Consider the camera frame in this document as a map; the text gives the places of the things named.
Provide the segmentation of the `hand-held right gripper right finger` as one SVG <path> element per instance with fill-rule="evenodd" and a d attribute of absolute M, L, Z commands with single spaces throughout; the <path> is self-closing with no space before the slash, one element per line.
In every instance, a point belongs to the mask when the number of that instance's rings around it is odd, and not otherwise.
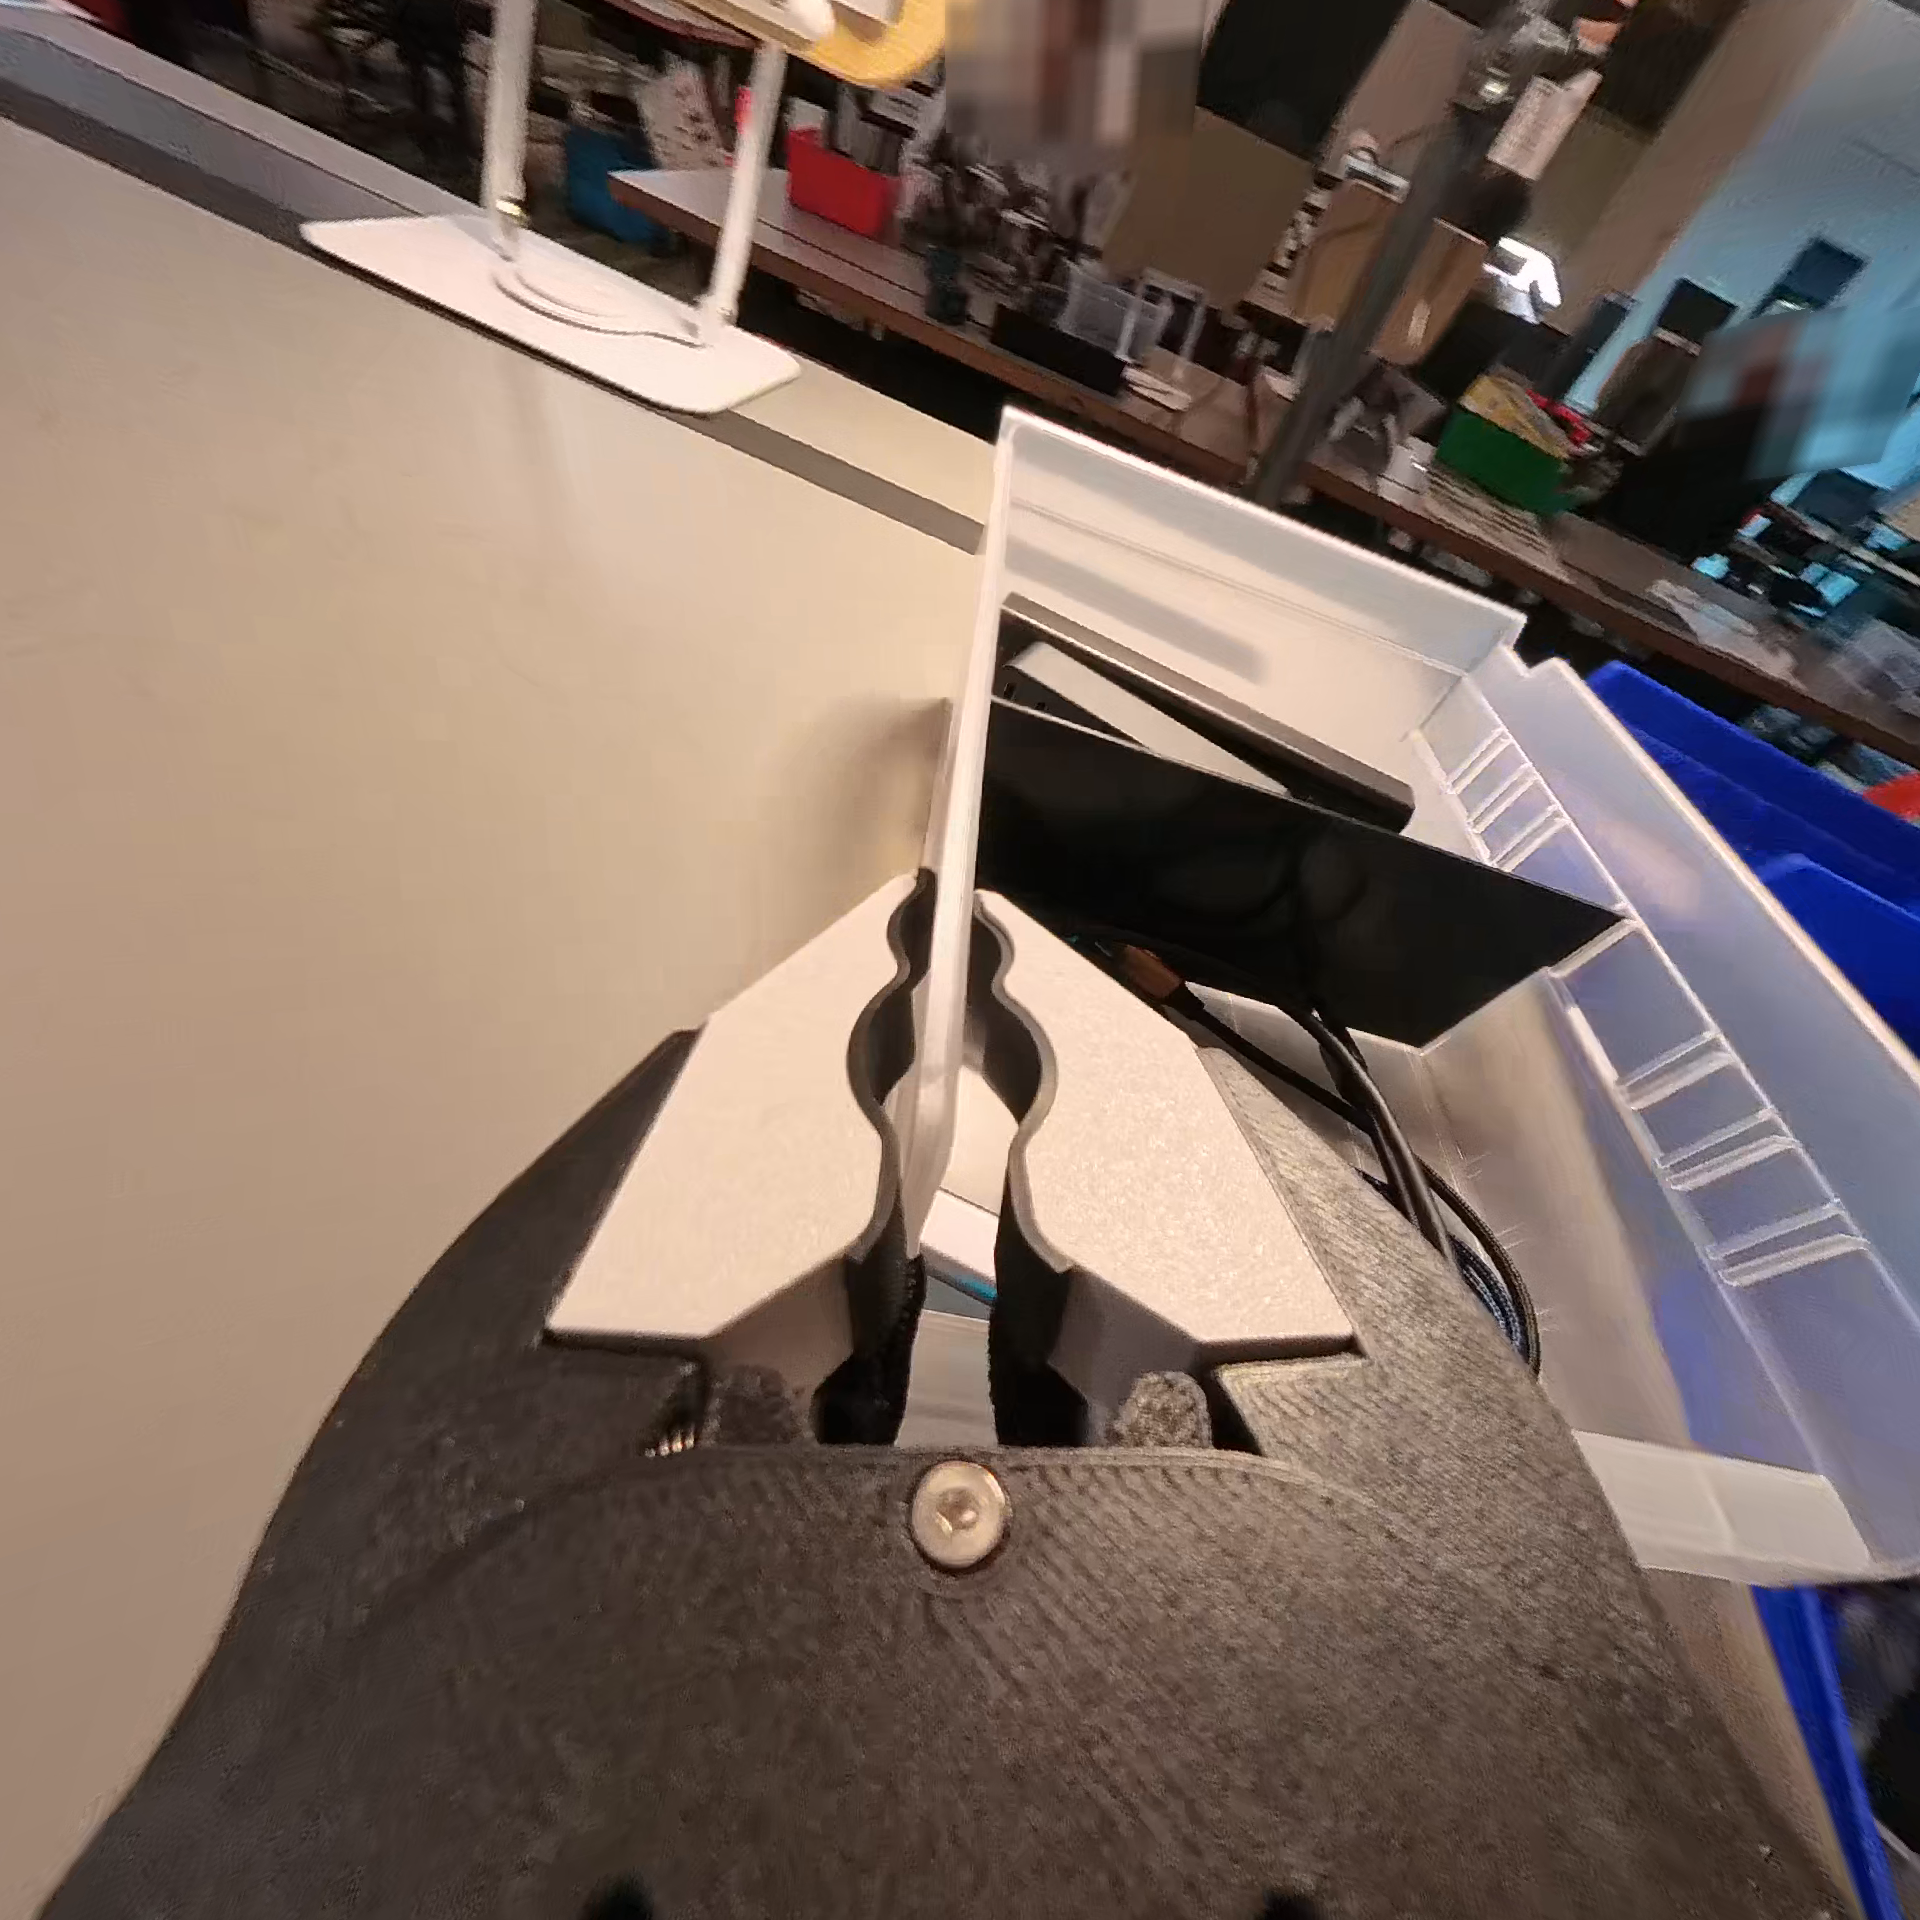
<path fill-rule="evenodd" d="M 975 1082 L 1012 1123 L 988 1332 L 1006 1448 L 1093 1444 L 1145 1376 L 1360 1355 L 1199 1048 L 989 891 Z"/>

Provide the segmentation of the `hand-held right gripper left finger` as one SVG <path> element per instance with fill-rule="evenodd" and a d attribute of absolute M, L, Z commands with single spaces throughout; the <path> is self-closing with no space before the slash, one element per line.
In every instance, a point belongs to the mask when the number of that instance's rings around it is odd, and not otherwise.
<path fill-rule="evenodd" d="M 723 1004 L 567 1273 L 543 1331 L 774 1376 L 828 1444 L 904 1419 L 923 1266 L 888 1096 L 916 1060 L 928 878 L 886 881 Z"/>

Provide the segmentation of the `clear plastic bin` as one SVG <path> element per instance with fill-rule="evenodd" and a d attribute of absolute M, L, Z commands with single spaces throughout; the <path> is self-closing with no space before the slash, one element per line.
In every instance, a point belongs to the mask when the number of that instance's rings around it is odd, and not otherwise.
<path fill-rule="evenodd" d="M 925 865 L 975 875 L 1000 613 L 1408 785 L 1404 837 L 1620 928 L 1425 1048 L 1367 1036 L 1489 1218 L 1655 1568 L 1916 1576 L 1916 1057 L 1517 619 L 1033 417 L 975 528 Z"/>

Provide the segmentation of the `black divider panel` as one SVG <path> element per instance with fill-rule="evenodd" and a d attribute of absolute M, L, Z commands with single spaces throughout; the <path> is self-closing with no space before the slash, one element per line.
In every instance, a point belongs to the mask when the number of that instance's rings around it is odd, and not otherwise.
<path fill-rule="evenodd" d="M 1622 917 L 993 699 L 975 881 L 1193 985 L 1425 1048 Z"/>

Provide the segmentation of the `blue plastic bin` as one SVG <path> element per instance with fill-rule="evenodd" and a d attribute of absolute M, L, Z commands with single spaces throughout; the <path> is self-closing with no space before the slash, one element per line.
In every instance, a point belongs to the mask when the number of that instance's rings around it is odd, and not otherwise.
<path fill-rule="evenodd" d="M 1624 662 L 1589 686 L 1751 874 L 1801 856 L 1918 917 L 1916 776 L 1855 794 Z M 1916 1579 L 1753 1602 L 1863 1914 L 1916 1915 Z"/>
<path fill-rule="evenodd" d="M 1918 1054 L 1918 917 L 1803 856 L 1755 875 L 1884 1025 Z"/>

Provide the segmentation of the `work table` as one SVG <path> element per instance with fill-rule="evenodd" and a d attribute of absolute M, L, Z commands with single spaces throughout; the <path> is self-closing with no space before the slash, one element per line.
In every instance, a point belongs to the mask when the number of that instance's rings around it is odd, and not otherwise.
<path fill-rule="evenodd" d="M 1918 764 L 1912 712 L 1849 681 L 1831 652 L 1761 602 L 1725 590 L 1653 546 L 1569 516 L 1547 525 L 1542 544 L 1551 546 L 1553 561 L 1544 561 L 1541 546 L 1433 516 L 1424 488 L 1380 477 L 1339 454 L 1307 465 L 1303 484 L 1415 544 L 1473 564 L 1503 588 L 1593 622 L 1619 649 L 1676 660 L 1755 705 L 1787 708 L 1871 752 Z M 1686 588 L 1727 617 L 1745 619 L 1753 627 L 1745 652 L 1702 643 L 1672 605 L 1653 596 L 1655 586 Z"/>
<path fill-rule="evenodd" d="M 1094 388 L 1072 378 L 1059 356 L 1033 361 L 1008 353 L 992 330 L 999 304 L 971 280 L 963 280 L 967 315 L 953 325 L 934 321 L 919 257 L 792 211 L 783 174 L 773 174 L 758 193 L 750 264 L 751 274 L 779 281 L 836 318 L 919 346 L 988 378 L 1031 411 L 1213 488 L 1238 489 L 1252 477 L 1288 406 L 1259 368 L 1244 381 L 1164 346 L 1143 358 L 1137 381 Z"/>

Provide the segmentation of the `green plastic bin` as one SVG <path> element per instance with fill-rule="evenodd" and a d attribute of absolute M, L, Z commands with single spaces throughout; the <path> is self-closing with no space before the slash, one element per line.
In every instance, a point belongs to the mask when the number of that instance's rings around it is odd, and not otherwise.
<path fill-rule="evenodd" d="M 1465 405 L 1441 420 L 1433 466 L 1517 512 L 1568 512 L 1572 443 L 1544 418 L 1488 418 Z"/>

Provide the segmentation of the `black box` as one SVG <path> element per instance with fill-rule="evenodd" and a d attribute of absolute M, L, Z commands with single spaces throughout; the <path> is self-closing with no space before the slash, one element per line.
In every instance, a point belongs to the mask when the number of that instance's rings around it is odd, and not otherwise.
<path fill-rule="evenodd" d="M 997 353 L 1009 354 L 1096 398 L 1116 400 L 1123 392 L 1124 361 L 1117 353 L 1088 344 L 1019 306 L 993 306 L 989 344 Z"/>

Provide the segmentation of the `white document stand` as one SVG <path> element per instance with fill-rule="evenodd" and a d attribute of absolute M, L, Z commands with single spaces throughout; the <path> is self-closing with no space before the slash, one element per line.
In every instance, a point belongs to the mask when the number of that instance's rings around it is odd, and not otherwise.
<path fill-rule="evenodd" d="M 828 2 L 699 5 L 753 40 L 750 114 L 732 165 L 727 217 L 699 301 L 688 304 L 532 234 L 523 160 L 537 5 L 493 5 L 481 202 L 459 214 L 301 226 L 309 248 L 351 273 L 478 325 L 505 344 L 683 417 L 723 417 L 790 384 L 800 361 L 735 325 L 751 228 L 789 54 L 832 27 Z"/>

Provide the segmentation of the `grey metal pole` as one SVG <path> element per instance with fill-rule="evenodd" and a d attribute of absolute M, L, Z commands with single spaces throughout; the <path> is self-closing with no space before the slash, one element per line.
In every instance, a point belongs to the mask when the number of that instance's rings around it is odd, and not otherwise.
<path fill-rule="evenodd" d="M 1424 240 L 1451 188 L 1477 171 L 1497 136 L 1497 105 L 1454 102 L 1444 126 L 1429 142 L 1408 190 L 1385 225 L 1337 325 L 1316 347 L 1303 388 L 1286 406 L 1276 440 L 1265 446 L 1247 499 L 1278 512 L 1286 491 L 1304 477 L 1309 457 L 1327 434 L 1337 409 L 1353 396 L 1369 361 L 1380 325 L 1387 323 L 1408 276 L 1419 264 Z"/>

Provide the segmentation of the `cardboard box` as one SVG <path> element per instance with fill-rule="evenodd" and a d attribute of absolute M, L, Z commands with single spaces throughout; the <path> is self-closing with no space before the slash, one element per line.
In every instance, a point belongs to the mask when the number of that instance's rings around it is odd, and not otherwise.
<path fill-rule="evenodd" d="M 1185 132 L 1136 147 L 1101 269 L 1116 281 L 1159 274 L 1233 309 L 1265 273 L 1312 174 L 1312 155 L 1197 109 Z"/>

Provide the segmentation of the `red plastic bin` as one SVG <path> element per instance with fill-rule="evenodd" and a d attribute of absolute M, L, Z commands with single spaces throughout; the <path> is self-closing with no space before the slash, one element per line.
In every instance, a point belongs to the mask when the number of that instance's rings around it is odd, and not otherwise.
<path fill-rule="evenodd" d="M 862 165 L 823 144 L 812 128 L 783 139 L 787 203 L 843 234 L 888 245 L 896 238 L 900 174 Z"/>

